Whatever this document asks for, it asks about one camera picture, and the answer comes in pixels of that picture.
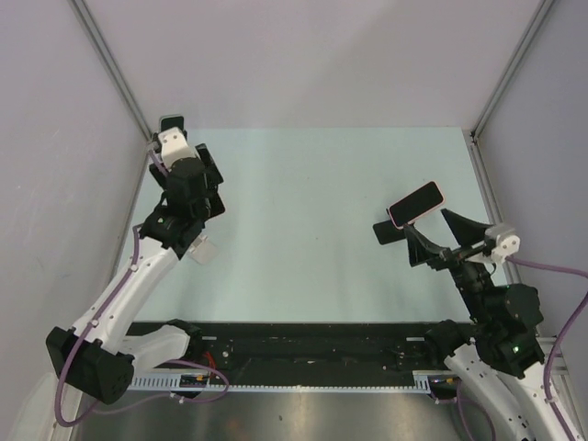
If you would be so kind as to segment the white phone stand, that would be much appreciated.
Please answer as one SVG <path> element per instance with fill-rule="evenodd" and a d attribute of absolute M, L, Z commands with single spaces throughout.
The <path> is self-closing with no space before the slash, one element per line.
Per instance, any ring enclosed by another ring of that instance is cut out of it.
<path fill-rule="evenodd" d="M 218 248 L 206 234 L 200 234 L 187 249 L 187 256 L 199 265 L 209 264 L 218 255 Z"/>

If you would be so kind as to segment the pink case phone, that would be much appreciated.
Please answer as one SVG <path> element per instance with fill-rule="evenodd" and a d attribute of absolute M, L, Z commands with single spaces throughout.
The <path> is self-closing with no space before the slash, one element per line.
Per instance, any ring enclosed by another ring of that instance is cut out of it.
<path fill-rule="evenodd" d="M 405 224 L 414 223 L 444 203 L 445 196 L 440 187 L 435 181 L 430 181 L 391 204 L 388 214 L 394 227 L 401 230 Z"/>

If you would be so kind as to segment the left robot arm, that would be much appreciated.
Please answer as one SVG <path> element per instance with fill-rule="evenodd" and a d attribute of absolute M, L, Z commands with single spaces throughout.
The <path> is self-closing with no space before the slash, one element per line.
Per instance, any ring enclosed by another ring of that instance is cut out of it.
<path fill-rule="evenodd" d="M 201 330 L 179 319 L 127 337 L 153 290 L 184 257 L 202 265 L 214 258 L 215 247 L 203 230 L 225 210 L 218 193 L 223 178 L 205 144 L 178 155 L 168 147 L 160 152 L 162 161 L 152 171 L 163 192 L 152 213 L 132 230 L 130 261 L 69 329 L 55 327 L 47 336 L 58 378 L 55 405 L 61 405 L 68 386 L 112 404 L 135 374 L 173 360 L 190 368 L 203 356 Z"/>

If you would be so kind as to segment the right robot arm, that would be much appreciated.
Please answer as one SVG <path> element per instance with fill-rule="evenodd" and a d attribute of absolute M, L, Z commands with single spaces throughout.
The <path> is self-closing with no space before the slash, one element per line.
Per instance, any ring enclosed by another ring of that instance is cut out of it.
<path fill-rule="evenodd" d="M 432 242 L 413 225 L 402 230 L 411 266 L 446 270 L 472 322 L 465 334 L 445 320 L 425 335 L 424 359 L 449 368 L 513 440 L 581 440 L 581 430 L 561 407 L 551 370 L 562 338 L 546 353 L 537 339 L 544 320 L 536 288 L 522 283 L 497 286 L 488 266 L 513 262 L 520 239 L 505 223 L 486 224 L 443 209 L 458 243 Z"/>

